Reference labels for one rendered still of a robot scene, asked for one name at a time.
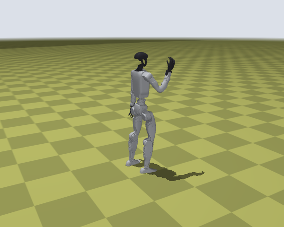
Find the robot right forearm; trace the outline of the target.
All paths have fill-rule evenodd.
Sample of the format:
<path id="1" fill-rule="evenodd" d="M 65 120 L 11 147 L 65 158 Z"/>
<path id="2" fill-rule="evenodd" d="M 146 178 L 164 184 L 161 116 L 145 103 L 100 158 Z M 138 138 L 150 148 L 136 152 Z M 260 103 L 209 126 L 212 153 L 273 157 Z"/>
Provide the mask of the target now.
<path id="1" fill-rule="evenodd" d="M 171 72 L 168 72 L 168 75 L 165 75 L 164 80 L 163 80 L 163 82 L 161 83 L 161 86 L 160 86 L 161 92 L 164 91 L 167 88 L 168 83 L 170 81 L 170 76 L 171 76 Z"/>

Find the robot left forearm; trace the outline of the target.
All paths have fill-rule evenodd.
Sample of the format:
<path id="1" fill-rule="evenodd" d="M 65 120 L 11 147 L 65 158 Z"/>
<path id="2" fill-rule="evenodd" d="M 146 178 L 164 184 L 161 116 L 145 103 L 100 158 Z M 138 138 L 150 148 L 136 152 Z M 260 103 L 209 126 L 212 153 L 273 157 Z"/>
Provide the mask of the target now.
<path id="1" fill-rule="evenodd" d="M 135 102 L 136 102 L 136 97 L 134 96 L 134 92 L 131 90 L 131 103 L 130 103 L 130 106 L 133 107 Z"/>

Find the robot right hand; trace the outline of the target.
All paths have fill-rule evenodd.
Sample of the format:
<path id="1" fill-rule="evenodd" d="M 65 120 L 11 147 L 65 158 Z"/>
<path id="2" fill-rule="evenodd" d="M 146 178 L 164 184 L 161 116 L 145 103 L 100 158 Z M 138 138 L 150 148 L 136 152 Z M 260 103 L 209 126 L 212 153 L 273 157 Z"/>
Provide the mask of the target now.
<path id="1" fill-rule="evenodd" d="M 169 57 L 169 63 L 168 63 L 168 60 L 167 60 L 167 64 L 168 64 L 168 69 L 166 70 L 165 75 L 168 75 L 168 72 L 172 73 L 171 70 L 174 68 L 175 60 L 173 58 Z"/>

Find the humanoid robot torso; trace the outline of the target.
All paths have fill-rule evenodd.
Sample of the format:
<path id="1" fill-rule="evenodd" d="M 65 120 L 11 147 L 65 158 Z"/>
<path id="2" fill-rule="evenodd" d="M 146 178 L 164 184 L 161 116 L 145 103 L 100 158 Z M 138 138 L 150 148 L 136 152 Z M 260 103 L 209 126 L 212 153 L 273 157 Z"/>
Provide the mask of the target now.
<path id="1" fill-rule="evenodd" d="M 134 104 L 134 111 L 138 115 L 142 115 L 142 110 L 148 109 L 147 105 L 145 104 L 146 97 L 149 95 L 149 88 L 150 83 L 145 81 L 142 74 L 147 72 L 145 69 L 142 71 L 133 71 L 132 79 L 133 79 L 133 92 L 134 96 L 139 98 L 137 103 Z"/>

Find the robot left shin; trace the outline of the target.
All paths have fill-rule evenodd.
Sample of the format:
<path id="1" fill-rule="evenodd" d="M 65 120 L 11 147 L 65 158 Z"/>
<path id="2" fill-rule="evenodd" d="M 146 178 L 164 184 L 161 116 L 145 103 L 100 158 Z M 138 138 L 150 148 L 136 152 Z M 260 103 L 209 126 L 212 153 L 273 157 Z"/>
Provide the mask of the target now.
<path id="1" fill-rule="evenodd" d="M 130 133 L 131 134 L 131 133 Z M 129 134 L 129 135 L 130 135 Z M 132 162 L 134 161 L 134 155 L 135 155 L 135 151 L 137 149 L 137 144 L 138 144 L 138 139 L 136 141 L 132 141 L 130 140 L 129 138 L 129 141 L 128 141 L 128 146 L 129 146 L 129 160 Z"/>

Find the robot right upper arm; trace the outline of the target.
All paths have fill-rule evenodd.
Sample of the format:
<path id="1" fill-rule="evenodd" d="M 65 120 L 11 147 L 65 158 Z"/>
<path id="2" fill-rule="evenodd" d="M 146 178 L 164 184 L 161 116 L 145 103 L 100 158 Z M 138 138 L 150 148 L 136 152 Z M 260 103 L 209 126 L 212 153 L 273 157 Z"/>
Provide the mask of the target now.
<path id="1" fill-rule="evenodd" d="M 149 82 L 157 92 L 161 93 L 160 86 L 158 85 L 157 81 L 154 79 L 153 75 L 149 72 L 145 72 L 142 74 L 145 81 Z"/>

